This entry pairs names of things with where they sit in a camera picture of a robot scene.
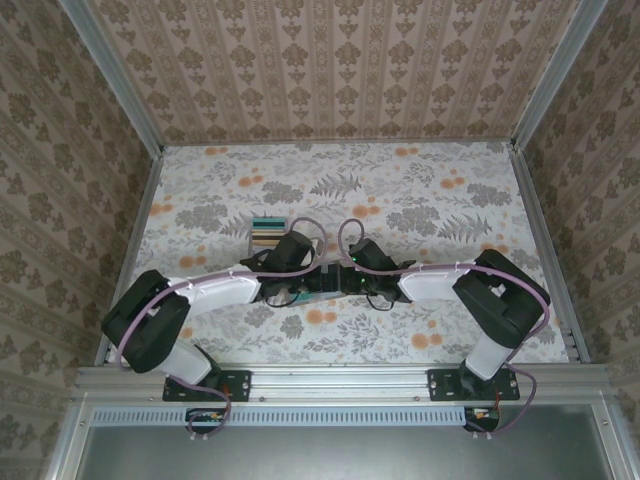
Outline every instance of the ventilation slot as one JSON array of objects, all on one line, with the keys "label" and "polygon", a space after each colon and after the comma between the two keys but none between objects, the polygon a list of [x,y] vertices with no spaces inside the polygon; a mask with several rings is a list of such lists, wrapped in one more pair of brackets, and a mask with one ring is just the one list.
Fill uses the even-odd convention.
[{"label": "ventilation slot", "polygon": [[[185,407],[100,407],[92,427],[185,426]],[[193,422],[195,426],[209,425]],[[229,426],[421,426],[464,425],[463,407],[255,407],[236,406]]]}]

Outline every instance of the pink cable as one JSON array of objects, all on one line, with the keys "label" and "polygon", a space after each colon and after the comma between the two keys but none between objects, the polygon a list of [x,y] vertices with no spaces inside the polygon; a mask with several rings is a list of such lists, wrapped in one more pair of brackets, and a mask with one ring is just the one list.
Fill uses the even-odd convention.
[{"label": "pink cable", "polygon": [[[169,378],[174,382],[182,385],[185,388],[188,388],[190,390],[197,390],[198,392],[213,393],[214,395],[217,395],[222,400],[224,400],[224,403],[226,404],[226,409],[224,411],[224,415],[222,416],[222,419],[220,420],[220,423],[206,435],[215,435],[219,433],[220,430],[222,430],[222,427],[224,427],[225,424],[229,421],[229,417],[231,416],[231,400],[229,399],[229,397],[224,393],[222,393],[221,391],[216,390],[215,388],[199,387],[197,385],[192,385],[190,383],[185,382],[181,378],[174,377],[173,375],[169,375]],[[204,415],[206,415],[206,412],[203,411],[203,412],[196,412],[193,415],[191,415],[191,417],[189,417],[189,423],[187,423],[187,430],[189,430],[189,433],[191,433],[192,435],[197,435],[196,432],[193,431],[193,420],[195,418],[198,418]]]},{"label": "pink cable", "polygon": [[[520,350],[520,348],[522,348],[522,345],[524,344],[525,341],[527,341],[532,336],[536,335],[538,332],[540,332],[543,328],[545,328],[549,324],[549,319],[551,317],[551,311],[549,310],[549,306],[547,305],[547,302],[544,300],[544,298],[542,298],[542,296],[531,285],[529,285],[526,282],[523,282],[522,280],[520,280],[517,277],[514,277],[513,275],[510,275],[510,274],[505,273],[505,272],[501,272],[500,270],[495,270],[493,268],[481,267],[479,265],[475,265],[475,264],[472,264],[472,263],[456,263],[456,264],[448,264],[448,265],[447,264],[444,264],[444,265],[421,265],[419,267],[410,267],[410,268],[404,268],[404,269],[401,269],[401,270],[392,270],[392,271],[371,270],[369,268],[361,267],[360,265],[358,265],[356,262],[354,262],[351,259],[351,257],[349,256],[349,253],[344,249],[344,246],[343,246],[342,233],[344,231],[344,228],[350,223],[358,224],[358,226],[360,227],[360,240],[362,240],[364,238],[364,225],[363,225],[363,223],[360,220],[356,219],[356,218],[349,218],[348,220],[345,220],[344,222],[342,222],[342,225],[340,225],[340,229],[338,230],[338,248],[340,249],[340,253],[342,254],[342,257],[344,258],[344,260],[349,265],[357,268],[361,272],[369,273],[371,275],[400,275],[400,274],[404,274],[404,273],[416,273],[416,272],[424,272],[424,271],[441,271],[441,270],[458,270],[458,269],[475,270],[475,271],[478,271],[478,272],[487,273],[489,275],[495,275],[496,277],[500,277],[500,278],[508,280],[508,281],[510,281],[512,283],[515,283],[516,285],[518,285],[519,287],[523,288],[528,293],[530,293],[531,296],[533,296],[533,298],[535,298],[538,301],[538,303],[542,307],[542,311],[544,312],[544,316],[542,318],[542,321],[539,322],[538,325],[535,328],[531,329],[531,331],[527,334],[527,336],[524,338],[524,340],[520,344],[520,347],[514,349],[513,352],[511,352],[511,354],[507,357],[507,359],[505,361],[505,366],[509,370],[511,370],[512,372],[514,372],[516,374],[524,375],[525,377],[528,377],[531,380],[531,384],[532,384],[531,385],[531,393],[529,394],[529,398],[527,398],[527,401],[525,402],[524,406],[522,407],[522,409],[520,410],[518,415],[516,415],[516,417],[511,422],[509,422],[504,427],[500,427],[500,428],[494,430],[493,432],[486,432],[486,433],[487,433],[487,435],[489,435],[489,433],[491,435],[496,435],[496,434],[499,434],[499,433],[504,433],[507,430],[511,429],[518,422],[518,420],[520,420],[523,417],[523,415],[527,412],[527,410],[529,410],[529,407],[531,407],[531,403],[533,402],[533,399],[536,396],[536,391],[538,389],[538,383],[536,382],[536,379],[534,378],[533,375],[531,375],[528,372],[525,372],[524,370],[520,370],[520,369],[514,367],[513,365],[511,365],[511,364],[509,364],[507,362],[509,360],[511,360],[516,355],[516,353],[518,353],[518,350]],[[479,427],[478,425],[476,425],[476,424],[474,424],[472,422],[469,422],[469,423],[473,427],[479,429],[480,431],[484,431],[484,429]]]},{"label": "pink cable", "polygon": [[517,277],[514,277],[513,275],[502,272],[500,270],[496,270],[494,268],[481,267],[480,265],[475,265],[473,263],[452,263],[452,264],[440,264],[440,265],[420,265],[418,267],[409,267],[409,268],[403,268],[400,270],[383,271],[383,270],[371,270],[370,268],[365,268],[358,265],[356,262],[354,262],[351,259],[351,257],[349,256],[349,253],[344,249],[344,245],[342,242],[342,233],[344,231],[344,227],[346,227],[350,223],[357,223],[360,226],[360,240],[364,238],[364,225],[362,224],[362,222],[357,218],[349,218],[348,220],[345,220],[344,222],[342,222],[342,225],[340,225],[340,229],[338,230],[338,248],[340,249],[340,253],[342,254],[342,257],[344,258],[345,262],[351,265],[352,267],[355,267],[357,270],[364,273],[369,273],[371,275],[401,275],[404,273],[419,273],[419,272],[426,272],[426,271],[437,272],[437,271],[450,271],[450,270],[475,270],[478,272],[487,273],[489,275],[495,275],[496,277],[500,277],[505,280],[508,280],[511,283],[514,283],[519,287],[521,287],[522,289],[526,290],[528,293],[531,294],[533,298],[535,298],[538,301],[538,303],[540,303],[540,306],[542,307],[542,311],[544,312],[544,317],[542,318],[542,321],[538,324],[538,326],[531,329],[529,334],[525,337],[525,340],[528,340],[533,335],[536,335],[540,330],[546,327],[547,324],[549,323],[549,318],[551,317],[551,311],[549,310],[549,306],[547,305],[547,302],[545,302],[544,298],[542,298],[542,295],[540,295],[536,291],[536,289],[533,288],[528,283],[520,280]]},{"label": "pink cable", "polygon": [[[293,226],[296,223],[302,222],[302,221],[312,223],[316,227],[318,227],[320,229],[320,232],[322,232],[323,244],[324,245],[328,245],[327,231],[324,229],[324,227],[320,223],[316,222],[312,218],[308,218],[308,217],[296,218],[291,223],[291,228],[293,228]],[[180,283],[178,283],[176,285],[172,285],[169,288],[164,289],[162,292],[160,292],[158,295],[156,295],[153,299],[151,299],[151,301],[149,301],[149,303],[147,303],[142,308],[142,310],[140,310],[138,315],[136,315],[136,317],[133,319],[133,322],[131,322],[131,325],[129,325],[129,328],[127,328],[127,331],[124,332],[124,335],[122,336],[122,339],[120,340],[120,343],[118,344],[118,347],[116,349],[116,365],[122,371],[126,372],[126,371],[131,370],[131,368],[125,367],[122,364],[122,354],[124,353],[124,349],[127,346],[127,343],[129,342],[129,340],[131,339],[131,336],[133,335],[133,332],[136,330],[136,328],[138,328],[138,325],[140,325],[140,322],[142,322],[144,317],[158,304],[158,302],[160,302],[160,300],[165,298],[167,295],[175,292],[176,290],[180,290],[181,288],[185,288],[185,287],[188,287],[190,285],[191,286],[196,286],[196,285],[207,284],[207,283],[213,282],[215,280],[218,280],[220,278],[229,278],[229,277],[232,277],[232,278],[237,278],[237,277],[243,277],[243,278],[253,278],[253,277],[290,278],[290,277],[298,277],[300,275],[304,275],[306,273],[311,272],[319,264],[321,264],[322,261],[324,260],[326,252],[327,252],[327,249],[323,248],[322,252],[316,258],[315,262],[311,262],[311,264],[307,268],[305,268],[304,270],[300,270],[298,272],[288,272],[288,273],[279,273],[279,272],[246,272],[246,271],[233,272],[231,270],[225,270],[225,271],[222,271],[222,272],[211,273],[209,275],[203,275],[203,276],[198,277],[197,279],[194,279],[194,280],[186,280],[184,282],[180,282]]]}]

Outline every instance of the white arm segment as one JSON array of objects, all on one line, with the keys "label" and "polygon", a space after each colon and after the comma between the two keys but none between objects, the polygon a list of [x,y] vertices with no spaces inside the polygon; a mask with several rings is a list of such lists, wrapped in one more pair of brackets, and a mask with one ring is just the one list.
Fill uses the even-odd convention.
[{"label": "white arm segment", "polygon": [[465,360],[465,365],[482,380],[490,380],[502,367],[513,349],[503,347],[482,332],[478,343]]},{"label": "white arm segment", "polygon": [[453,291],[453,284],[469,270],[447,270],[405,273],[398,286],[412,302],[424,300],[459,300]]},{"label": "white arm segment", "polygon": [[[469,270],[450,270],[443,272],[416,272],[402,275],[398,285],[406,297],[414,302],[445,299],[459,300],[453,284]],[[493,378],[513,350],[504,347],[482,333],[478,343],[473,347],[465,364],[482,380]]]},{"label": "white arm segment", "polygon": [[[229,269],[233,272],[250,271],[243,265],[234,265]],[[169,284],[188,280],[186,278],[170,278]],[[251,303],[260,290],[260,282],[256,277],[228,277],[219,278],[203,286],[189,286],[176,290],[178,295],[189,299],[189,314],[187,318],[201,313],[217,310],[230,305],[244,305]],[[176,340],[171,353],[165,360],[153,369],[181,378],[185,382],[196,385],[211,371],[209,360],[193,344],[183,340]]]}]

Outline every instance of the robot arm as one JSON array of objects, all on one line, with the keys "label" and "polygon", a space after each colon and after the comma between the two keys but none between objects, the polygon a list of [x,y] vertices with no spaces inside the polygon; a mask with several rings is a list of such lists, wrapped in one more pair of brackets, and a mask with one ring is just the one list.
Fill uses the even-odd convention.
[{"label": "robot arm", "polygon": [[[147,303],[172,285],[187,286],[167,295],[145,315],[127,342],[123,356],[137,373],[160,370],[196,385],[219,375],[217,364],[199,347],[184,342],[178,334],[188,316],[230,305],[249,304],[272,297],[285,288],[295,292],[335,292],[346,295],[380,295],[389,302],[411,303],[433,299],[460,299],[479,323],[483,333],[462,363],[463,388],[470,395],[491,379],[524,341],[542,314],[542,307],[517,285],[482,272],[465,269],[417,271],[403,275],[372,275],[338,262],[323,264],[295,277],[272,278],[272,272],[302,270],[311,242],[297,232],[286,234],[266,256],[258,255],[228,269],[229,275],[198,284],[197,278],[165,278],[158,271],[143,273],[109,312],[102,330],[119,345],[133,318]],[[394,272],[413,262],[396,265],[370,239],[349,250],[359,266]],[[484,251],[473,263],[502,271],[533,287],[546,301],[544,290],[495,250]],[[253,276],[242,276],[253,272]]]}]

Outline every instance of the floral tablecloth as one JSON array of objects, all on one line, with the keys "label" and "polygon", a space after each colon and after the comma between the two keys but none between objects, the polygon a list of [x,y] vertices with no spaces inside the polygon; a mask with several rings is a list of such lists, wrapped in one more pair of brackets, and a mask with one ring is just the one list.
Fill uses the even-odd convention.
[{"label": "floral tablecloth", "polygon": [[[152,268],[195,276],[237,263],[255,216],[315,218],[331,236],[330,259],[338,258],[338,226],[353,216],[396,261],[466,260],[496,248],[546,285],[502,143],[167,148],[134,278]],[[313,228],[300,224],[317,236]],[[347,297],[234,306],[189,319],[181,337],[225,363],[457,363],[479,332],[458,301],[380,312]],[[516,361],[567,361],[555,317]]]}]

